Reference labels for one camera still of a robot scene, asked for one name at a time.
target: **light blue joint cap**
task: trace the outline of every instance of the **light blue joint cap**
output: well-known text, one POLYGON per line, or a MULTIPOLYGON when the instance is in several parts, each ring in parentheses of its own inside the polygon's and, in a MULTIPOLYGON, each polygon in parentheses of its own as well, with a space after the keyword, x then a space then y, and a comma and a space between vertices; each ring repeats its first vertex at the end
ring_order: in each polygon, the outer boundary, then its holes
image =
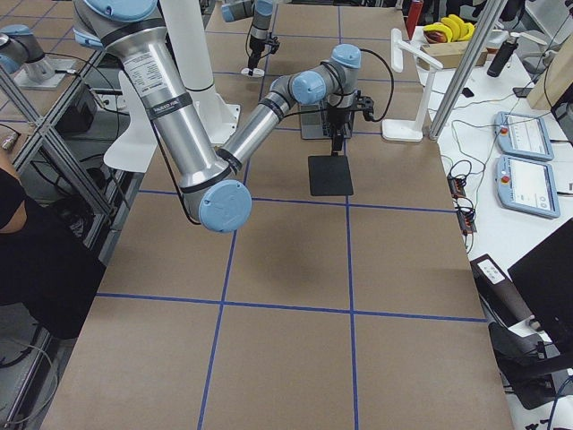
POLYGON ((0 54, 0 65, 6 70, 8 74, 17 72, 20 65, 12 60, 9 56, 3 56, 0 54))
POLYGON ((251 193, 234 179, 214 184, 199 204, 199 220, 211 231, 228 233, 241 227, 251 214, 251 193))
POLYGON ((96 36, 89 33, 83 33, 76 29, 73 29, 73 34, 75 35, 75 41, 78 42, 83 47, 90 47, 92 49, 103 49, 104 46, 96 36))
POLYGON ((228 4, 223 4, 221 6, 221 14, 223 15, 223 20, 225 22, 235 22, 235 16, 233 16, 228 4))
POLYGON ((271 16, 273 5, 272 0, 255 0, 254 10, 262 16, 271 16))
POLYGON ((23 24, 12 24, 0 29, 0 33, 6 36, 31 36, 32 31, 23 24))
POLYGON ((318 73, 308 70, 293 79, 291 90, 301 105, 312 105, 326 96, 326 82, 318 73))
POLYGON ((332 49, 333 61, 340 63, 350 69, 359 69, 362 60, 362 53, 358 47, 343 43, 332 49))
POLYGON ((109 20, 136 22, 147 18, 158 0, 83 0, 92 11, 109 20))

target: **black cylinder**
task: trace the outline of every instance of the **black cylinder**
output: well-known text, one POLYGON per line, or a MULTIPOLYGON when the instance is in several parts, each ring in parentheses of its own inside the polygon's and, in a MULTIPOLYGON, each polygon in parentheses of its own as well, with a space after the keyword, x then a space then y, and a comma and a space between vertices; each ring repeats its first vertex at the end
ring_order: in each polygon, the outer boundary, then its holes
POLYGON ((487 74, 493 76, 494 78, 497 78, 500 75, 501 71, 503 70, 503 67, 508 63, 511 54, 513 54, 513 51, 515 51, 516 48, 517 48, 516 38, 509 38, 505 42, 503 42, 501 44, 500 50, 493 58, 490 68, 487 69, 487 74))

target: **banana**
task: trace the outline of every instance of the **banana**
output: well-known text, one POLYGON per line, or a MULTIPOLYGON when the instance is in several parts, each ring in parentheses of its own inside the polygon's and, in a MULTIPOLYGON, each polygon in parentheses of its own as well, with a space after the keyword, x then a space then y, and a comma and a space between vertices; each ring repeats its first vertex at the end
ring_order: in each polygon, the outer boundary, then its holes
POLYGON ((467 29, 467 26, 466 26, 466 23, 464 22, 464 20, 462 20, 459 16, 454 15, 453 13, 449 14, 448 18, 450 18, 451 20, 458 23, 459 29, 460 29, 459 37, 463 38, 468 32, 468 29, 467 29))
POLYGON ((453 36, 451 29, 440 22, 424 26, 423 34, 429 43, 450 43, 453 36))
POLYGON ((459 35, 461 33, 461 28, 459 26, 459 24, 457 22, 455 22, 454 20, 452 20, 451 18, 444 16, 440 22, 444 25, 447 25, 449 27, 449 29, 452 32, 452 38, 451 41, 455 42, 456 40, 459 39, 459 35))
POLYGON ((474 36, 474 31, 475 31, 474 24, 472 24, 471 22, 465 22, 465 25, 467 28, 467 34, 463 38, 459 38, 459 41, 461 42, 470 40, 472 36, 474 36))

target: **black square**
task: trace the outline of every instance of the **black square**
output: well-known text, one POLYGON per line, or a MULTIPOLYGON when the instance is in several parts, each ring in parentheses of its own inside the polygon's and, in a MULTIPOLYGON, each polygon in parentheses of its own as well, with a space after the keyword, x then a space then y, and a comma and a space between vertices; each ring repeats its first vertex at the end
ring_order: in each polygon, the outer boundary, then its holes
POLYGON ((344 155, 311 155, 308 158, 311 195, 353 195, 348 158, 344 155))

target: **person's arm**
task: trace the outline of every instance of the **person's arm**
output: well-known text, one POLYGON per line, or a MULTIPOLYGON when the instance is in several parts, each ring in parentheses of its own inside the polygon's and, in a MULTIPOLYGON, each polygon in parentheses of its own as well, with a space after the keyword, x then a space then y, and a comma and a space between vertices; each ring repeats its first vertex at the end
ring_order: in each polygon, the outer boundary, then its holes
MULTIPOLYGON (((20 181, 16 169, 8 159, 5 151, 1 149, 0 168, 20 181)), ((16 233, 17 231, 20 231, 26 224, 26 219, 26 208, 24 206, 24 202, 22 202, 8 223, 0 228, 0 234, 16 233)))

